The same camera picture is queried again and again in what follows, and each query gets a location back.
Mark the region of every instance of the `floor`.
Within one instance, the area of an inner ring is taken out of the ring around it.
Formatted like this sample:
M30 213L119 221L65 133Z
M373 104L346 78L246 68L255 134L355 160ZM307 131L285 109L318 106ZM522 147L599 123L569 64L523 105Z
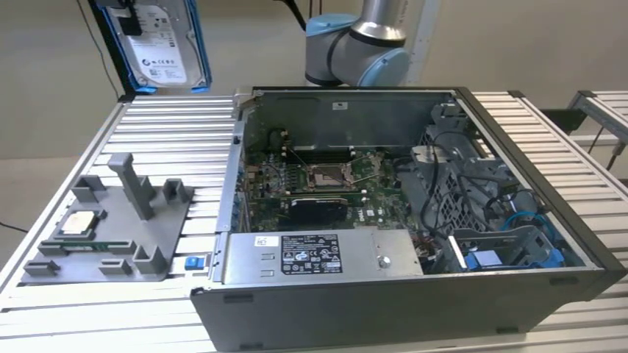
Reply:
M0 160L0 221L27 229L78 157ZM0 227L0 268L23 233Z

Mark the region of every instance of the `metal rail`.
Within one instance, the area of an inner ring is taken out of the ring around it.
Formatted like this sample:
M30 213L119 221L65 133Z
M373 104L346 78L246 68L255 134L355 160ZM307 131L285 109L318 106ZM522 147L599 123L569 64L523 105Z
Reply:
M521 150L628 266L628 191L525 99L475 93ZM185 271L183 258L213 249L213 229L231 131L230 97L138 97L114 112L86 160L71 170L114 185L109 154L134 154L135 170L154 185L179 177L195 187L169 278L162 282L19 286L22 262L46 238L71 194L63 183L2 270L0 352L73 349L211 352L187 288L205 271ZM561 307L526 335L439 340L367 348L369 352L594 352L628 346L628 278L590 302ZM363 352L346 348L334 352Z

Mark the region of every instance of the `power supply label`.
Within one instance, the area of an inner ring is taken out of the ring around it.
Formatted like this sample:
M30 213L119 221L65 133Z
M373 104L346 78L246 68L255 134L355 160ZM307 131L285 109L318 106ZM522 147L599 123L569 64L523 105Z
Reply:
M337 234L281 236L283 274L339 274L342 261Z

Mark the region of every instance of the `white sticker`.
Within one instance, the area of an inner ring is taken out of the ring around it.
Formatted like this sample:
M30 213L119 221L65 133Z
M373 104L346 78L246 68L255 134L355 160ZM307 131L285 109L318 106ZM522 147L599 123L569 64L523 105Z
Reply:
M346 110L349 109L349 104L346 101L334 101L331 103L331 110Z
M278 237L254 237L254 246L278 246Z
M167 14L155 5L135 5L135 12L142 34L129 36L127 42L141 73L162 85L185 83L187 76Z

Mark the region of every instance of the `gray wall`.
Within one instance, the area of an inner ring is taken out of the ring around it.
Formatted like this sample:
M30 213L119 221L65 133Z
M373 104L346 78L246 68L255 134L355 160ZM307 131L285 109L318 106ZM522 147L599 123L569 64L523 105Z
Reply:
M213 93L302 84L302 33L285 6L198 4ZM325 11L357 13L359 4L326 0ZM519 89L541 106L563 105L577 89L626 89L626 10L623 0L443 0L419 83ZM113 92L73 0L2 2L0 72L0 158L79 154Z
M539 107L628 90L626 13L625 0L442 0L419 83L519 90Z

